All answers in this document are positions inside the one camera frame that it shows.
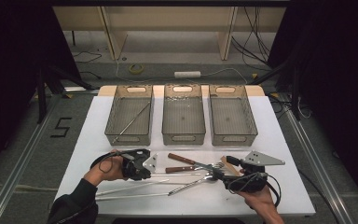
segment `metal tool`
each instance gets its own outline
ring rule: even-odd
[[[208,173],[205,175],[205,177],[203,177],[202,179],[193,181],[193,182],[191,182],[191,183],[189,183],[189,184],[186,184],[186,185],[184,185],[184,186],[182,186],[182,187],[180,187],[180,188],[178,188],[178,189],[173,189],[173,190],[171,190],[170,192],[168,192],[168,196],[171,196],[171,195],[173,195],[173,194],[175,194],[175,193],[178,193],[178,192],[180,192],[180,191],[182,191],[182,190],[184,190],[184,189],[188,189],[189,187],[194,186],[194,185],[196,185],[196,184],[198,184],[198,183],[200,183],[200,182],[202,182],[202,181],[204,181],[204,180],[209,180],[209,181],[213,181],[213,182],[217,181],[217,179],[213,177],[212,172],[208,172]]]
[[[153,174],[151,176],[183,176],[183,175],[201,175],[200,173],[184,173],[184,174]]]
[[[103,191],[103,192],[96,193],[95,196],[102,196],[102,195],[105,195],[105,194],[111,194],[111,193],[115,193],[115,192],[122,191],[122,190],[128,190],[128,189],[144,188],[144,187],[146,187],[146,186],[148,186],[148,185],[155,185],[155,184],[167,182],[167,181],[169,181],[169,180],[170,180],[170,179],[164,179],[164,180],[160,180],[160,181],[157,181],[157,182],[150,182],[150,183],[135,185],[135,186],[126,187],[126,188],[123,188],[123,189],[107,190],[107,191]]]
[[[225,166],[224,163],[217,162],[217,163],[212,163],[212,164],[208,164],[208,165],[212,165],[213,168],[216,169],[220,169],[222,167]],[[204,169],[202,167],[197,167],[197,166],[176,166],[176,167],[166,167],[165,168],[165,173],[166,174],[170,174],[170,173],[174,173],[174,172],[181,172],[181,171],[196,171],[196,170],[201,170]]]
[[[144,110],[150,105],[150,101],[145,105],[145,107],[143,107],[136,115],[135,117],[130,121],[129,124],[127,124],[127,126],[121,131],[121,133],[118,134],[118,136],[113,139],[112,144],[114,144],[117,140],[118,137],[121,136],[124,132],[126,132],[126,130],[133,124],[133,122],[138,119],[138,117],[142,114],[142,112],[144,112]]]

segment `white tabletop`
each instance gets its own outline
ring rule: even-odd
[[[91,163],[110,151],[113,147],[104,135],[104,129],[112,106],[113,97],[94,97],[89,113],[79,135],[72,158],[62,179],[56,198],[71,193],[79,179],[88,171]],[[266,172],[274,176],[281,185],[282,199],[278,206],[281,215],[309,216],[315,213],[310,197],[297,172],[289,148],[282,135],[272,110],[268,97],[251,96],[249,102],[255,117],[258,136],[251,147],[214,147],[211,141],[210,118],[207,98],[203,98],[206,134],[202,146],[164,146],[162,141],[162,108],[163,98],[156,97],[153,109],[152,137],[150,146],[144,147],[114,147],[117,149],[147,148],[152,154],[158,153],[156,172],[164,173],[167,166],[184,166],[186,164],[168,159],[168,153],[190,158],[194,161],[211,163],[220,161],[222,156],[233,156],[243,159],[252,150],[260,151],[286,162],[281,166],[267,166]],[[149,185],[138,189],[122,190],[104,197],[138,194],[167,193],[186,183],[200,179],[202,175],[186,176],[152,176],[143,181],[117,180],[103,182],[98,192],[123,189],[134,185],[169,181]],[[278,189],[277,184],[268,182]],[[231,194],[225,189],[221,181],[214,183],[204,181],[190,189],[173,196],[154,196],[143,198],[115,199],[113,201],[98,202],[99,213],[114,217],[243,217],[255,215],[243,201],[243,198]]]

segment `gray floor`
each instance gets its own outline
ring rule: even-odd
[[[230,49],[228,60],[221,61],[215,35],[212,33],[129,33],[123,53],[118,60],[118,71],[117,62],[111,60],[102,32],[76,32],[76,46],[72,46],[71,33],[65,32],[65,35],[74,54],[88,51],[102,55],[101,58],[90,63],[81,62],[99,56],[88,53],[75,56],[76,61],[79,62],[77,63],[79,71],[92,72],[102,77],[98,79],[91,73],[81,74],[83,80],[94,86],[139,83],[140,81],[153,84],[179,81],[172,79],[174,71],[196,70],[201,71],[202,74],[211,74],[227,69],[216,75],[193,80],[199,83],[239,83],[244,82],[244,80],[238,73],[241,73],[248,81],[252,80],[252,74],[262,76],[266,73],[245,66],[241,54],[233,48]],[[238,40],[244,40],[247,34],[235,34],[235,36]],[[263,34],[263,40],[268,46],[272,44],[273,38],[274,34]],[[258,52],[254,39],[251,40],[249,49]],[[255,60],[247,59],[246,62],[262,67]],[[138,77],[128,71],[128,67],[134,63],[141,63],[145,66],[144,72]],[[265,92],[274,91],[275,79],[268,80],[261,85]],[[63,84],[66,87],[75,86],[69,81],[64,81]],[[2,216],[0,216],[0,223],[46,222],[49,208],[61,183],[94,95],[95,93],[74,93],[70,97],[63,97],[58,100],[49,116],[43,135],[23,171],[19,185],[6,204]],[[276,111],[280,110],[279,105],[272,105]],[[37,113],[37,99],[33,99],[16,134],[12,136],[7,144],[7,149],[2,151],[0,155],[0,188],[6,183],[11,171],[16,167],[17,160],[21,157],[24,149],[27,148],[28,141],[37,128]],[[314,169],[310,165],[310,159],[297,137],[289,114],[290,111],[285,112],[285,109],[277,113],[277,119],[287,145],[292,152],[297,168],[321,189],[323,186],[318,183],[318,177],[315,175]],[[62,121],[62,126],[70,127],[70,129],[66,137],[52,138],[51,136],[54,134],[63,133],[63,130],[55,129],[59,118],[71,118]],[[303,117],[300,122],[304,126],[339,197],[344,202],[352,223],[358,223],[358,188],[352,182],[340,160],[333,156],[334,149],[331,148],[323,129],[319,126],[317,115],[311,114],[310,118],[307,119]],[[303,178],[303,181],[315,206],[316,214],[312,217],[284,217],[285,222],[335,223],[331,211],[319,193],[305,178]],[[242,217],[241,220],[244,223],[261,223],[258,217]],[[97,223],[111,222],[111,217],[98,217],[97,219]]]

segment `brown handle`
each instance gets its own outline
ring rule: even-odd
[[[227,162],[227,158],[226,158],[225,156],[223,156],[222,158],[220,158],[220,160],[223,162],[223,164],[225,164],[225,166],[228,168],[228,170],[229,170],[232,174],[234,174],[234,175],[236,175],[236,176],[240,176],[240,172],[238,172],[238,171],[234,168],[234,166],[233,166],[231,163],[228,163],[228,162]]]
[[[167,167],[165,168],[165,174],[180,172],[180,171],[194,171],[195,166],[178,166],[178,167]]]
[[[196,164],[195,161],[192,161],[190,159],[187,159],[185,157],[181,157],[181,156],[178,156],[178,155],[175,155],[175,154],[172,154],[172,153],[168,154],[168,158],[171,158],[171,159],[176,160],[176,161],[182,161],[182,162],[192,164],[192,165]]]

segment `metal rod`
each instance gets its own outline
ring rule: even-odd
[[[183,175],[201,175],[200,173],[181,173],[181,174],[155,174],[155,175],[151,175],[151,176],[183,176]]]
[[[125,195],[125,196],[116,196],[116,197],[105,197],[105,198],[95,198],[96,202],[102,201],[111,201],[114,199],[129,199],[129,198],[143,198],[143,197],[156,197],[156,196],[167,196],[168,193],[159,193],[159,194],[137,194],[137,195]]]
[[[144,108],[141,109],[141,111],[138,112],[138,114],[136,114],[135,118],[133,118],[133,120],[130,121],[129,124],[127,124],[127,126],[123,129],[123,131],[121,131],[121,133],[119,133],[118,136],[117,136],[115,139],[113,139],[112,144],[115,143],[115,142],[118,140],[118,137],[119,137],[120,135],[122,135],[122,134],[130,127],[130,125],[133,124],[133,122],[139,117],[139,115],[141,115],[141,113],[142,113],[149,105],[150,105],[150,101],[145,105]]]
[[[312,143],[310,142],[310,139],[308,138],[307,133],[303,128],[301,122],[297,121],[293,113],[291,113],[290,111],[287,113],[287,117],[289,118],[292,127],[298,137],[298,140],[300,141],[301,146],[303,147],[310,161],[310,165],[324,190],[325,197],[330,202],[334,213],[337,215],[339,223],[341,224],[353,223],[345,203],[342,201],[341,197],[337,192],[335,185],[330,179],[330,176],[327,174],[326,170],[324,169],[324,165],[319,159],[319,156],[315,151],[315,148],[313,147]]]
[[[169,181],[169,179],[161,180],[161,181],[158,181],[158,182],[152,182],[152,183],[146,183],[146,184],[136,185],[136,186],[132,186],[132,187],[126,187],[126,188],[124,188],[124,189],[112,189],[112,190],[107,190],[107,191],[103,191],[103,192],[96,193],[95,196],[101,196],[101,195],[105,195],[105,194],[110,194],[110,193],[114,193],[114,192],[118,192],[118,191],[122,191],[122,190],[126,190],[126,189],[137,189],[137,188],[140,188],[140,187],[145,187],[145,186],[154,185],[154,184],[158,184],[158,183],[162,183],[162,182],[167,182],[167,181]]]

